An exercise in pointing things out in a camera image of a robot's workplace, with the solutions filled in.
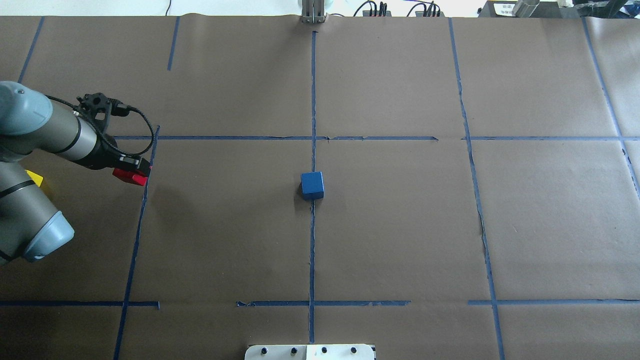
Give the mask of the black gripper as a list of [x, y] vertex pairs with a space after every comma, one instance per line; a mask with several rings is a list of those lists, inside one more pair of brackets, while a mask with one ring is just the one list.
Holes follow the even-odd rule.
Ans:
[[138, 169], [138, 175], [148, 178], [151, 164], [137, 155], [125, 155], [118, 149], [118, 143], [113, 136], [99, 137], [94, 149], [87, 156], [87, 168], [101, 170], [114, 167], [118, 161], [119, 169]]

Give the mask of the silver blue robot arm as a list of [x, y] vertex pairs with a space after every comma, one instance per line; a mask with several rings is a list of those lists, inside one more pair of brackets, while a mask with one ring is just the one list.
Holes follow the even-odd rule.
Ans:
[[74, 237], [73, 226], [21, 160], [35, 150], [90, 170], [112, 168], [123, 182], [144, 186], [152, 166], [144, 152], [126, 152], [107, 133], [110, 119], [142, 112], [98, 92], [71, 104], [24, 84], [0, 85], [1, 264], [39, 261]]

